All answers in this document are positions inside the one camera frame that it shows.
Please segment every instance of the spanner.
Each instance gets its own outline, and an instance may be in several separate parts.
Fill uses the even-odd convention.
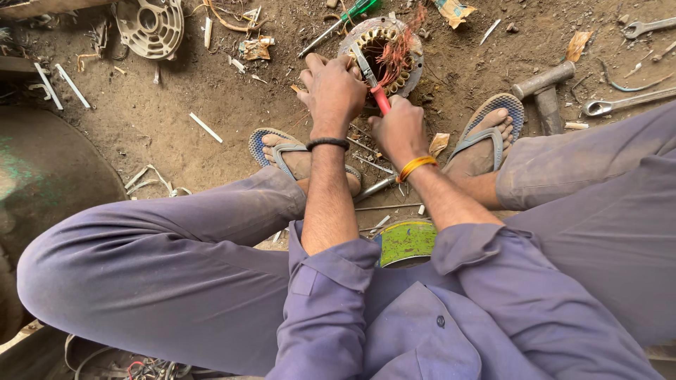
[[[653,101],[657,99],[662,99],[665,97],[676,96],[676,87],[671,89],[655,91],[649,94],[638,95],[623,100],[616,101],[607,101],[607,100],[592,100],[588,101],[584,107],[582,107],[582,112],[587,116],[601,116],[605,115],[611,111],[618,110],[620,108],[629,107],[630,105],[636,105],[645,103],[648,101]]]
[[[649,22],[647,24],[644,24],[640,21],[632,22],[625,28],[625,38],[635,39],[641,35],[641,33],[650,32],[651,30],[661,28],[668,28],[670,26],[676,26],[676,17],[667,18],[666,20],[662,21]]]

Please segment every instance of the dusty floor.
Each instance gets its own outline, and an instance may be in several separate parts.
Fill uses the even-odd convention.
[[[200,3],[201,0],[186,0],[184,12],[190,14]],[[577,64],[575,78],[559,88],[561,115],[566,121],[581,120],[593,127],[628,118],[666,102],[627,108],[610,118],[586,118],[579,116],[581,105],[573,99],[570,87],[591,74],[576,88],[582,102],[589,98],[620,99],[627,96],[600,82],[602,71],[597,57],[608,62],[610,75],[615,81],[630,87],[642,86],[674,71],[676,57],[673,55],[666,56],[658,64],[650,62],[648,57],[637,74],[622,79],[650,50],[658,53],[676,40],[676,30],[654,32],[650,37],[644,34],[639,42],[630,45],[625,42],[622,27],[617,22],[625,14],[629,15],[629,22],[651,22],[673,17],[676,15],[674,1],[466,0],[465,3],[478,10],[457,30],[452,30],[445,23],[430,1],[425,3],[429,15],[423,27],[431,34],[422,44],[424,72],[417,88],[409,96],[414,104],[425,108],[430,138],[437,132],[452,133],[451,145],[439,159],[442,163],[452,151],[459,132],[475,107],[495,93],[508,91],[511,84],[529,78],[536,69],[542,72],[559,64],[576,30],[597,33]],[[372,12],[370,16],[386,15],[393,10],[398,18],[406,20],[408,17],[399,14],[404,11],[405,1],[390,0],[383,4],[381,10]],[[304,46],[299,32],[304,28],[303,34],[309,30],[318,32],[328,27],[330,24],[322,22],[322,16],[333,11],[326,8],[321,0],[311,3],[253,0],[246,3],[245,8],[259,5],[262,5],[264,15],[273,20],[262,28],[262,34],[276,38],[276,46],[270,48],[272,59],[269,62],[247,62],[247,74],[239,74],[234,66],[228,65],[228,54],[237,57],[233,45],[242,41],[244,34],[227,30],[217,22],[214,23],[212,48],[218,46],[218,51],[208,53],[203,47],[200,29],[207,12],[201,8],[186,19],[186,35],[178,50],[178,59],[161,63],[161,86],[152,83],[155,62],[133,52],[123,62],[111,59],[122,50],[116,31],[111,34],[111,43],[104,58],[88,59],[86,70],[77,73],[75,56],[93,53],[90,40],[83,33],[91,29],[90,23],[95,24],[107,14],[106,7],[81,11],[76,20],[72,16],[61,15],[59,23],[54,19],[48,24],[49,28],[17,27],[16,38],[33,54],[49,57],[53,71],[53,65],[60,63],[89,102],[96,105],[96,110],[85,110],[60,78],[53,79],[53,82],[56,92],[64,100],[65,110],[57,111],[52,103],[38,100],[41,107],[52,110],[85,134],[124,182],[144,165],[153,164],[174,186],[202,191],[243,179],[259,169],[247,150],[247,139],[253,129],[269,126],[289,130],[305,141],[312,128],[311,118],[305,117],[305,107],[289,86],[299,83],[297,76],[304,68],[304,63],[296,58],[297,52]],[[239,9],[238,6],[233,6],[233,9]],[[485,31],[498,18],[502,19],[502,23],[479,46]],[[236,23],[230,16],[226,20]],[[510,22],[515,22],[520,28],[518,34],[505,31]],[[334,57],[341,38],[325,41],[316,52]],[[122,75],[114,70],[114,66],[127,74]],[[289,68],[292,68],[291,73],[286,76]],[[268,84],[251,79],[251,74],[258,75]],[[654,89],[673,87],[674,83],[676,78]],[[526,101],[525,105],[528,122],[521,136],[538,136],[540,127],[532,100]],[[216,131],[223,138],[223,144],[192,121],[188,116],[191,112]],[[365,116],[355,120],[355,124],[368,130]],[[362,141],[372,146],[368,138]],[[352,151],[355,149],[363,150],[353,146]],[[348,163],[364,173],[364,187],[383,177],[377,169],[349,155]],[[139,199],[167,196],[161,185],[142,188],[135,195]],[[359,206],[416,201],[419,200],[414,192],[404,200],[398,189],[388,189]],[[417,216],[418,208],[396,210],[359,212],[360,227],[371,227],[388,214],[392,220]]]

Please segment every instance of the nut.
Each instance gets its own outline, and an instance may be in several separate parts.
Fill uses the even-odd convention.
[[[514,25],[514,22],[510,22],[510,24],[507,25],[507,31],[509,33],[518,33],[518,28]]]

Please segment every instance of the black wristband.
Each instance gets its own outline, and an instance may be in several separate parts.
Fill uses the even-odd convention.
[[[319,139],[311,140],[309,143],[305,144],[305,148],[308,151],[312,151],[314,147],[322,144],[331,144],[338,145],[343,148],[345,151],[349,150],[349,143],[345,139],[334,139],[333,137],[320,137]]]

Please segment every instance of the blue flip-flop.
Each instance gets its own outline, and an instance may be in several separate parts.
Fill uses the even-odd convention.
[[[270,162],[265,158],[265,153],[263,153],[263,147],[265,147],[265,144],[263,144],[262,139],[263,136],[265,135],[277,135],[279,137],[282,137],[283,139],[293,141],[293,143],[284,143],[275,145],[274,147],[271,147],[270,150],[272,150],[272,157],[274,158],[274,161],[277,163],[279,168],[284,173],[288,174],[291,178],[296,179],[291,173],[286,162],[284,162],[284,159],[282,159],[282,153],[286,151],[308,151],[308,148],[306,148],[305,144],[298,141],[295,137],[288,135],[287,133],[284,133],[281,130],[277,130],[274,128],[255,129],[253,130],[253,132],[251,132],[251,135],[249,136],[249,152],[253,156],[253,159],[256,160],[256,162],[262,168],[270,165]],[[362,175],[355,168],[351,167],[350,165],[345,165],[345,171],[357,177],[360,183],[362,182]]]
[[[448,158],[446,164],[448,164],[448,162],[451,162],[451,159],[455,157],[455,155],[459,151],[469,148],[470,146],[484,139],[490,138],[493,140],[493,153],[495,156],[495,160],[493,161],[493,171],[497,171],[498,169],[500,169],[500,165],[502,165],[503,160],[502,133],[500,133],[500,131],[496,126],[488,128],[486,130],[482,130],[481,132],[475,133],[470,137],[467,137],[469,131],[472,130],[472,128],[479,125],[479,123],[483,120],[484,117],[486,117],[486,115],[488,115],[488,113],[497,110],[498,108],[506,108],[508,111],[508,116],[512,117],[512,127],[513,127],[511,133],[512,144],[516,142],[518,134],[519,132],[521,132],[521,129],[523,128],[523,115],[524,115],[523,104],[512,94],[508,93],[497,94],[490,97],[487,101],[485,101],[481,105],[481,107],[479,107],[477,111],[472,115],[469,122],[467,123],[467,126],[465,126],[464,131],[462,131],[462,135],[460,136],[460,140],[458,140],[458,144],[456,145],[455,150]]]

